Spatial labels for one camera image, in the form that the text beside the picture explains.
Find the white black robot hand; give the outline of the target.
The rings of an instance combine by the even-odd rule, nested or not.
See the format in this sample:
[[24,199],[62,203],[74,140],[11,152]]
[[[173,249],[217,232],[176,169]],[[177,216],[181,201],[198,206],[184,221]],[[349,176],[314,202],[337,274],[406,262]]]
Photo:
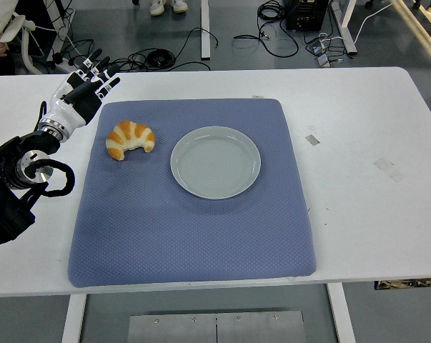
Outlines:
[[120,82],[116,76],[119,66],[110,64],[108,56],[96,60],[101,53],[102,50],[97,49],[89,55],[60,84],[48,111],[37,123],[38,130],[52,131],[65,140],[94,118],[103,99]]

